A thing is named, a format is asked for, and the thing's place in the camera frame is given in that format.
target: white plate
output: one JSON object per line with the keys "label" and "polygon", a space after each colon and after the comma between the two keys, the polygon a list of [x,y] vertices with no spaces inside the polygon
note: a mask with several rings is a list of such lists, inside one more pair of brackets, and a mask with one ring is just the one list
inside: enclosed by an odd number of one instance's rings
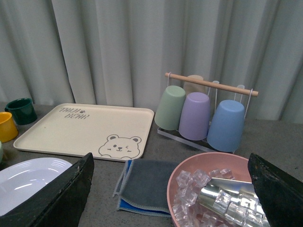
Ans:
{"label": "white plate", "polygon": [[19,150],[125,161],[141,158],[152,124],[150,109],[61,104],[21,135]]}
{"label": "white plate", "polygon": [[29,199],[70,166],[65,160],[43,157],[0,171],[0,216]]}

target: acrylic base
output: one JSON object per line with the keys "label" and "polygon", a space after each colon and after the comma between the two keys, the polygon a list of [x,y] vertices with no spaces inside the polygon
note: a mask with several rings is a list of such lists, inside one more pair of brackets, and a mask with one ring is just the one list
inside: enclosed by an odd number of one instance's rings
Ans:
{"label": "acrylic base", "polygon": [[206,138],[203,139],[203,140],[198,140],[198,141],[188,140],[188,139],[185,139],[184,137],[182,137],[177,130],[169,131],[169,130],[165,130],[165,129],[162,129],[162,128],[158,128],[157,132],[158,132],[158,134],[160,134],[162,136],[165,136],[165,137],[168,137],[170,139],[176,140],[178,142],[187,144],[191,147],[194,147],[194,148],[199,149],[199,150],[204,151],[204,152],[221,152],[221,151],[218,151],[218,150],[214,149],[213,147],[211,147],[208,144]]}

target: gray cloth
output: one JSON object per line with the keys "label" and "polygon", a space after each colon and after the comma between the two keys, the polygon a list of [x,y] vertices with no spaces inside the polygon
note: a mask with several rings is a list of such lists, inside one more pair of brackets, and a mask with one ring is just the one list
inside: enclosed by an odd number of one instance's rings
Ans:
{"label": "gray cloth", "polygon": [[178,163],[135,159],[125,162],[114,195],[119,195],[118,210],[144,215],[170,217],[167,185]]}

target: wooden handle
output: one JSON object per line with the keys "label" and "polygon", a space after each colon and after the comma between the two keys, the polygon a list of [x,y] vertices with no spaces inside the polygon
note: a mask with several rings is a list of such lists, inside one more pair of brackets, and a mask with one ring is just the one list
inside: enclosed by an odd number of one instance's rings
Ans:
{"label": "wooden handle", "polygon": [[190,82],[190,83],[194,83],[194,84],[199,84],[199,85],[203,85],[203,86],[207,86],[207,87],[213,87],[213,88],[217,88],[220,90],[231,91],[231,92],[235,92],[235,93],[239,93],[239,94],[243,94],[243,95],[247,95],[247,96],[249,96],[251,93],[251,96],[257,97],[258,93],[259,93],[258,91],[251,91],[251,90],[228,86],[228,85],[224,85],[224,84],[216,84],[213,82],[195,79],[195,78],[191,78],[191,77],[180,76],[180,75],[176,75],[176,74],[172,74],[172,73],[170,74],[169,78],[178,79],[178,80],[182,80],[182,81],[186,81],[186,82]]}

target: cup rack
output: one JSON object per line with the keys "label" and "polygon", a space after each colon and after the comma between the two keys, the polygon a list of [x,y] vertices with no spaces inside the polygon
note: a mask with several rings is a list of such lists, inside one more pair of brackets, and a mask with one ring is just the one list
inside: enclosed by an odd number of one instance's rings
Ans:
{"label": "cup rack", "polygon": [[[216,89],[216,94],[217,94],[217,90],[220,89],[220,90],[225,90],[225,91],[230,91],[230,92],[235,93],[235,98],[236,98],[236,93],[241,94],[241,95],[249,96],[247,106],[246,106],[246,110],[245,110],[245,117],[246,117],[247,110],[248,110],[248,107],[249,107],[249,104],[250,104],[250,98],[252,96],[253,97],[258,96],[258,91],[254,91],[253,89],[251,89],[251,90],[245,89],[245,87],[243,85],[233,87],[233,86],[220,84],[218,81],[209,82],[209,81],[205,81],[205,80],[201,80],[201,79],[195,79],[195,78],[190,78],[190,77],[185,77],[185,76],[181,76],[181,75],[172,74],[171,72],[165,73],[165,76],[168,78],[167,86],[169,86],[170,79],[178,79],[178,80],[181,80],[181,81],[184,81],[184,82],[190,82],[190,83],[194,83],[194,84],[209,87],[208,94],[207,94],[208,96],[209,96],[209,91],[210,91],[211,88]],[[216,108],[216,103],[217,103],[217,95],[215,96],[215,108]],[[192,140],[188,140],[188,139],[182,137],[180,135],[180,133],[178,132],[178,130],[169,131],[169,130],[165,130],[165,129],[162,129],[162,128],[158,128],[157,133],[162,135],[162,136],[165,136],[167,138],[176,140],[178,142],[184,143],[186,145],[189,145],[191,147],[194,147],[196,149],[204,151],[204,152],[220,152],[220,151],[214,149],[213,147],[211,147],[208,144],[206,138],[203,139],[203,140],[192,141]]]}

